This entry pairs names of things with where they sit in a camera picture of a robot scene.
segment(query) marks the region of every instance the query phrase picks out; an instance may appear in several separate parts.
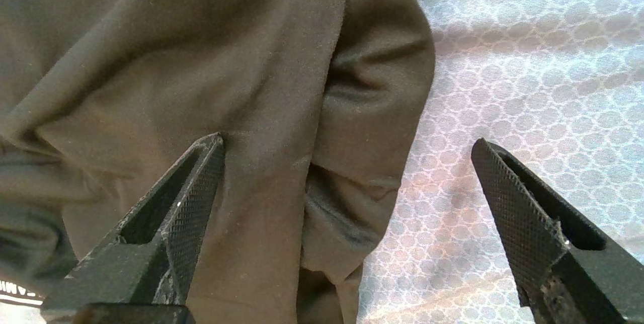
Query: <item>white fabric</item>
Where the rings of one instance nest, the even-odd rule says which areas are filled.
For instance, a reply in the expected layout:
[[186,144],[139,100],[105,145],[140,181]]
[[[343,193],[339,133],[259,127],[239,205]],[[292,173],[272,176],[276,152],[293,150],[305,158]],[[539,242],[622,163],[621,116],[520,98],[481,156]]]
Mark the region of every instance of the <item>white fabric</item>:
[[469,154],[498,143],[644,261],[644,0],[419,0],[437,67],[361,323],[524,323]]

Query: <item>patterned fabric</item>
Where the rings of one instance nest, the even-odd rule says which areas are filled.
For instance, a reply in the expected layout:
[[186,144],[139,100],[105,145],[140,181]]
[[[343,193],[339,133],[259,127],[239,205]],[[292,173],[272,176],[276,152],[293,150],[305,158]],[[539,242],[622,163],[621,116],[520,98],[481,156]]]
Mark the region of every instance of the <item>patterned fabric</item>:
[[361,323],[534,322],[474,168],[510,150],[644,262],[644,0],[420,0],[436,77]]

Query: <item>hexagon pattern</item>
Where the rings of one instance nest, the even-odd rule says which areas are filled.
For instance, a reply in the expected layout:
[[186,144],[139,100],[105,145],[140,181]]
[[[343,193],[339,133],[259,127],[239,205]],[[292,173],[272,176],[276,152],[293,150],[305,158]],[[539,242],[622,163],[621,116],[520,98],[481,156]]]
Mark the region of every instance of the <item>hexagon pattern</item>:
[[473,166],[499,143],[644,262],[644,0],[419,0],[434,84],[361,324],[525,323]]

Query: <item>black fabric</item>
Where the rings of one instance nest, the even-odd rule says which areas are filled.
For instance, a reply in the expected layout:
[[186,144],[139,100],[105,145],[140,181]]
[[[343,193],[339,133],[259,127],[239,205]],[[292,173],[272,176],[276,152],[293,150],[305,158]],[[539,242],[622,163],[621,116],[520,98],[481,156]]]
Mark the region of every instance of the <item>black fabric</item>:
[[47,294],[221,131],[196,320],[355,322],[432,74],[416,0],[0,0],[0,276]]

